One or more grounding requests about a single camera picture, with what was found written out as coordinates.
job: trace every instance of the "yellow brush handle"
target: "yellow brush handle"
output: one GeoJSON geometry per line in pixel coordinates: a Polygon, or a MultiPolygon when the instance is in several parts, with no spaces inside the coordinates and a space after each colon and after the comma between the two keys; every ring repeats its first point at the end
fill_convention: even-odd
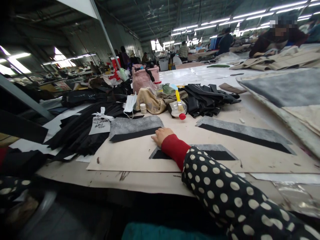
{"type": "Polygon", "coordinates": [[[181,102],[180,100],[180,94],[179,94],[179,91],[176,90],[176,97],[177,97],[177,102],[181,102]]]}

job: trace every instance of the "gray felt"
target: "gray felt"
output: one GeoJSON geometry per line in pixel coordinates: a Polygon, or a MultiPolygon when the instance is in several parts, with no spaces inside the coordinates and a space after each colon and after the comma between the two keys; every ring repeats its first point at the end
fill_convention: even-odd
{"type": "Polygon", "coordinates": [[[320,104],[320,69],[242,81],[241,84],[264,96],[277,107],[320,104]]]}
{"type": "MultiPolygon", "coordinates": [[[[239,160],[235,155],[233,155],[228,149],[226,149],[221,144],[190,144],[190,146],[197,147],[202,151],[225,151],[235,160],[239,160]]],[[[161,150],[161,148],[156,147],[154,151],[151,153],[149,159],[152,159],[158,150],[161,150]]]]}
{"type": "Polygon", "coordinates": [[[255,128],[255,127],[245,126],[242,124],[225,122],[225,121],[213,119],[212,117],[208,117],[208,116],[204,116],[202,119],[200,119],[197,122],[196,127],[199,127],[201,124],[207,124],[213,127],[246,134],[248,136],[267,140],[270,142],[282,143],[283,145],[292,144],[289,140],[281,136],[279,133],[269,129],[255,128]]]}
{"type": "Polygon", "coordinates": [[[164,127],[158,116],[149,116],[138,119],[116,118],[111,122],[109,139],[114,135],[140,132],[156,127],[164,127]]]}

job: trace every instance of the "polka dot sleeve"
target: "polka dot sleeve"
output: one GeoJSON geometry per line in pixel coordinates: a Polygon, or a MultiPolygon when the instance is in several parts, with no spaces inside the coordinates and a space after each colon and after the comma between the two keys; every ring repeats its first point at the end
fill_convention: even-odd
{"type": "Polygon", "coordinates": [[[182,181],[230,239],[320,240],[316,230],[196,147],[187,151],[182,181]]]}

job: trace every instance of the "small white bottle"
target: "small white bottle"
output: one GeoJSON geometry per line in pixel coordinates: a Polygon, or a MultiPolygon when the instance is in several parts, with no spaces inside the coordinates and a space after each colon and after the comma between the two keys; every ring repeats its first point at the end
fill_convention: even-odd
{"type": "Polygon", "coordinates": [[[142,114],[142,115],[147,114],[147,107],[146,107],[146,104],[145,104],[145,103],[141,103],[141,104],[140,104],[140,111],[141,111],[141,114],[142,114]]]}

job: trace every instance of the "pink bag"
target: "pink bag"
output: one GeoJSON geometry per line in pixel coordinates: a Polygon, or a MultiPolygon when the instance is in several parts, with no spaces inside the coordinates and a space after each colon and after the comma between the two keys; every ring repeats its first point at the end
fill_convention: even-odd
{"type": "Polygon", "coordinates": [[[132,66],[132,85],[133,85],[133,92],[139,93],[140,88],[150,88],[153,93],[155,93],[156,90],[156,85],[151,81],[151,76],[149,73],[154,78],[154,82],[159,82],[160,81],[160,76],[159,76],[159,67],[154,66],[154,68],[148,68],[147,71],[146,69],[140,69],[140,67],[144,65],[141,64],[134,64],[132,66]]]}

